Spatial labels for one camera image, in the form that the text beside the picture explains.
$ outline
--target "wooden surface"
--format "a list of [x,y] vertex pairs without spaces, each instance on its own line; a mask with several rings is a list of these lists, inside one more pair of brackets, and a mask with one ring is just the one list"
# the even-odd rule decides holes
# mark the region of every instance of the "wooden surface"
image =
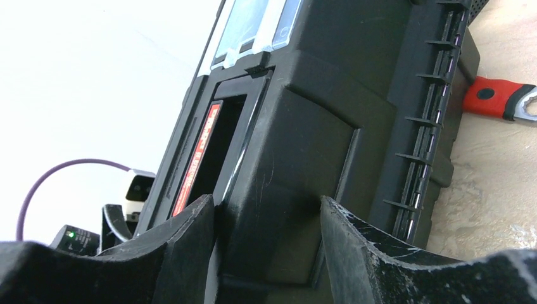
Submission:
[[[536,0],[491,0],[470,32],[479,75],[537,84]],[[464,114],[452,162],[453,182],[435,206],[427,248],[464,260],[535,248],[537,127]]]

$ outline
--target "red label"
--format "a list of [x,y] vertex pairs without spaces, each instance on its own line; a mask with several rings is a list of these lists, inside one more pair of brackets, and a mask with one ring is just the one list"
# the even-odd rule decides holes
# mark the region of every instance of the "red label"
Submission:
[[173,217],[178,215],[179,212],[181,212],[186,205],[186,201],[192,189],[192,184],[194,183],[194,179],[198,174],[199,163],[201,162],[201,159],[205,153],[205,148],[207,148],[209,135],[211,134],[215,119],[220,111],[220,106],[220,103],[213,104],[209,110],[207,118],[205,119],[205,124],[203,126],[203,130],[201,131],[201,136],[199,137],[198,143],[196,145],[196,150],[194,150],[194,155],[192,156],[192,160],[188,165],[188,171],[186,172],[183,184],[181,185],[181,190],[179,191],[177,202],[175,202],[175,208],[172,214]]

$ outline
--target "white wall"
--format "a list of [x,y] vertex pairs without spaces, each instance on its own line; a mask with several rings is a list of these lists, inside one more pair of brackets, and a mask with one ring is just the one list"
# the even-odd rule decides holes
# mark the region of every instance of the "white wall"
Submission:
[[[0,1],[0,240],[49,168],[104,158],[156,172],[220,0]],[[28,210],[25,239],[99,232],[123,173],[66,168]]]

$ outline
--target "purple cable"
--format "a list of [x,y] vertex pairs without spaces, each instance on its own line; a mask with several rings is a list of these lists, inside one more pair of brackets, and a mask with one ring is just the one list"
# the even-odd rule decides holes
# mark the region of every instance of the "purple cable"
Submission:
[[28,191],[28,194],[26,194],[26,198],[24,199],[24,202],[22,203],[22,206],[20,207],[20,213],[18,214],[18,220],[17,220],[17,227],[16,227],[16,240],[17,241],[23,241],[23,237],[22,237],[22,234],[23,234],[23,230],[24,230],[24,220],[26,218],[26,211],[28,211],[28,206],[30,205],[30,201],[32,200],[32,197],[34,196],[35,192],[37,191],[37,188],[39,188],[39,186],[41,186],[41,184],[50,176],[50,175],[53,175],[55,172],[63,169],[63,168],[67,168],[69,166],[72,166],[72,165],[80,165],[80,164],[83,164],[83,163],[97,163],[97,164],[100,164],[100,165],[107,165],[107,166],[111,166],[111,167],[114,167],[114,168],[118,168],[118,169],[121,169],[123,171],[129,171],[130,168],[129,167],[126,167],[126,166],[123,166],[119,163],[115,163],[113,161],[109,161],[109,160],[100,160],[100,159],[96,159],[96,158],[82,158],[82,159],[79,159],[79,160],[70,160],[70,161],[66,161],[65,163],[61,163],[55,167],[53,167],[52,169],[48,170],[47,172],[45,172],[45,174],[43,174],[36,182],[35,184],[32,186],[32,188],[30,188],[30,191]]

